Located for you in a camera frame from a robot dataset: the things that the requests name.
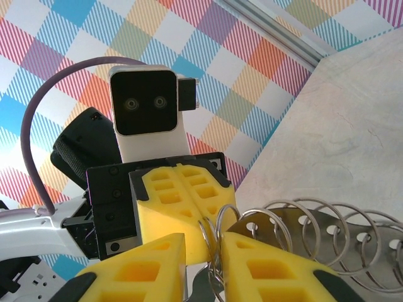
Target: yellow foam pad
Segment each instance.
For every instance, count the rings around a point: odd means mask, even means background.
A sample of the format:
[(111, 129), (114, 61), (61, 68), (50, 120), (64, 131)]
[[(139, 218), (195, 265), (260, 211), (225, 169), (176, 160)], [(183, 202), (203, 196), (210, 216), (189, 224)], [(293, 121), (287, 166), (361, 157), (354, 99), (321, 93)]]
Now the yellow foam pad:
[(222, 262), (227, 302), (336, 302), (313, 275), (333, 270), (249, 237), (225, 232)]
[[(143, 243), (170, 233), (184, 233), (186, 265), (210, 260), (199, 221), (214, 249), (210, 227), (203, 217), (215, 224), (219, 209), (235, 205), (233, 185), (222, 187), (204, 167), (181, 165), (160, 167), (142, 176), (149, 200), (137, 200)], [(224, 216), (223, 228), (236, 222), (234, 215)]]
[(97, 278), (80, 302), (182, 302), (185, 249), (174, 233), (85, 268)]

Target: camera lens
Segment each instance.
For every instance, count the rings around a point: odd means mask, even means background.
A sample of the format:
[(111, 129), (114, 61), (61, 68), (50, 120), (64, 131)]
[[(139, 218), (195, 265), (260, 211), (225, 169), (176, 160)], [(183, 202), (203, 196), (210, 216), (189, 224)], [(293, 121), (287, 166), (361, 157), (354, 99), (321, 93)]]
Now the camera lens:
[(167, 102), (166, 102), (166, 99), (163, 96), (158, 96), (154, 100), (154, 106), (157, 109), (163, 109), (163, 108), (166, 107), (166, 105), (167, 105)]
[(139, 107), (139, 102), (136, 99), (127, 99), (125, 101), (126, 109), (133, 111)]

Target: colorful checkered pattern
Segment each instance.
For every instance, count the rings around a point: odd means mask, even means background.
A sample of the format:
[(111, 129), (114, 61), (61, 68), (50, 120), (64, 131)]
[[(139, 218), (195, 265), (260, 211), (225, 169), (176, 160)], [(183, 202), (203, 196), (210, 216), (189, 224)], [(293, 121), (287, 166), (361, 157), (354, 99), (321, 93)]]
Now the colorful checkered pattern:
[(270, 0), (283, 10), (275, 18), (297, 37), (307, 31), (341, 51), (402, 26), (403, 0)]
[[(44, 81), (74, 62), (120, 55), (198, 78), (201, 106), (184, 113), (191, 152), (225, 152), (236, 187), (311, 72), (212, 0), (1, 0), (0, 41), (0, 199), (11, 208), (40, 202), (20, 151), (26, 105)], [(109, 68), (64, 79), (35, 115), (33, 157), (55, 202), (82, 191), (53, 168), (52, 144), (88, 106), (111, 116)], [(66, 279), (88, 264), (43, 258)]]

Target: wall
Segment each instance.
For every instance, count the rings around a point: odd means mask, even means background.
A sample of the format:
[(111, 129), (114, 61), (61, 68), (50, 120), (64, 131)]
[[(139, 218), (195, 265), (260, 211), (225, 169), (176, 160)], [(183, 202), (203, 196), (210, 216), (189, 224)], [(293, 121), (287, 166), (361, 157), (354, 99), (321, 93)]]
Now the wall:
[[(20, 151), (20, 124), (33, 93), (74, 62), (123, 55), (200, 79), (201, 107), (185, 113), (193, 154), (223, 151), (238, 186), (311, 70), (211, 0), (1, 0), (0, 199), (11, 208), (40, 202)], [(31, 142), (54, 201), (81, 190), (52, 167), (62, 129), (88, 106), (110, 116), (108, 68), (90, 68), (51, 90), (33, 120)], [(68, 279), (88, 261), (46, 257)]]
[(323, 55), (402, 25), (403, 0), (249, 0)]

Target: plaid wallpaper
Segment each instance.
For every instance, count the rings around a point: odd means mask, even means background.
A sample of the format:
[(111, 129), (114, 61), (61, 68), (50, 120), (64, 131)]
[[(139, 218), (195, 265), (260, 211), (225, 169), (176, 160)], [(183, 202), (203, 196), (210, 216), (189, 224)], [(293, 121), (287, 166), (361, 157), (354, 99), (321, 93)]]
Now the plaid wallpaper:
[[(238, 186), (311, 70), (212, 0), (0, 0), (0, 199), (10, 208), (40, 202), (20, 151), (20, 124), (33, 93), (74, 62), (123, 55), (199, 78), (200, 108), (184, 113), (193, 154), (223, 151)], [(62, 129), (88, 106), (111, 116), (110, 66), (57, 84), (33, 120), (31, 142), (54, 201), (81, 190), (49, 154)], [(44, 259), (69, 279), (86, 259)]]
[(323, 55), (371, 40), (403, 24), (403, 0), (250, 0)]

